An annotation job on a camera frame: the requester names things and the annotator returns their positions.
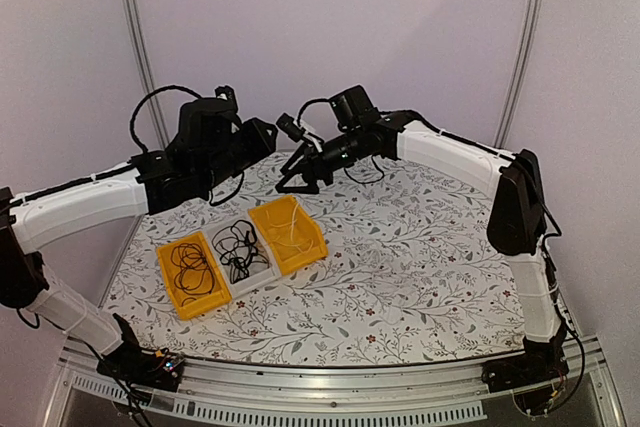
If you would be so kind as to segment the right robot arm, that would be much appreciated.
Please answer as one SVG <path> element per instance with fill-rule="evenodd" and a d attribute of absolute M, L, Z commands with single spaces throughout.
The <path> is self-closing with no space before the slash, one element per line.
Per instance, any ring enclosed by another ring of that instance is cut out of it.
<path fill-rule="evenodd" d="M 510 153 L 444 131 L 413 110 L 381 111 L 356 85 L 325 104 L 339 136 L 323 140 L 300 115 L 282 114 L 277 127 L 298 148 L 281 169 L 280 193 L 316 194 L 336 171 L 367 157 L 406 160 L 433 168 L 484 193 L 492 201 L 487 238 L 506 257 L 524 313 L 524 353 L 517 374 L 537 383 L 563 357 L 569 332 L 557 305 L 555 265 L 547 241 L 561 229 L 546 206 L 537 156 Z"/>

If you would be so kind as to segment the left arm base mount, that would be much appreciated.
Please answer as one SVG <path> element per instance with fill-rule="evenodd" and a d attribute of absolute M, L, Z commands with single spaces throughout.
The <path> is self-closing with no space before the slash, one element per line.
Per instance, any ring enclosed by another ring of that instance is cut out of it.
<path fill-rule="evenodd" d="M 97 372 L 113 379 L 157 390 L 177 392 L 184 372 L 184 356 L 167 348 L 143 348 L 128 324 L 114 314 L 123 343 L 112 353 L 102 355 Z"/>

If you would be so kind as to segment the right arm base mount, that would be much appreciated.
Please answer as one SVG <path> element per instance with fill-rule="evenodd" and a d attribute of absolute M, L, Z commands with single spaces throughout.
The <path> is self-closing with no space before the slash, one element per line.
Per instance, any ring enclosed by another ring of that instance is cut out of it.
<path fill-rule="evenodd" d="M 491 393 L 527 387 L 514 396 L 518 410 L 531 417 L 546 415 L 554 407 L 569 373 L 563 342 L 563 336 L 548 343 L 524 338 L 522 354 L 485 362 L 481 380 Z"/>

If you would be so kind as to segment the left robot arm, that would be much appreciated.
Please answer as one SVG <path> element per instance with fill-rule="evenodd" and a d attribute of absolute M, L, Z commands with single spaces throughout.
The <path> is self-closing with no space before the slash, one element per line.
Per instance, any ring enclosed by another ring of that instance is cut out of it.
<path fill-rule="evenodd" d="M 107 171 L 31 193 L 1 190 L 1 303 L 25 309 L 90 345 L 128 381 L 148 373 L 126 323 L 100 311 L 48 270 L 41 249 L 111 221 L 155 215 L 186 201 L 210 201 L 215 187 L 276 150 L 277 128 L 243 121 L 229 86 L 193 96 L 179 112 L 178 132 L 163 150 L 131 136 L 140 154 Z"/>

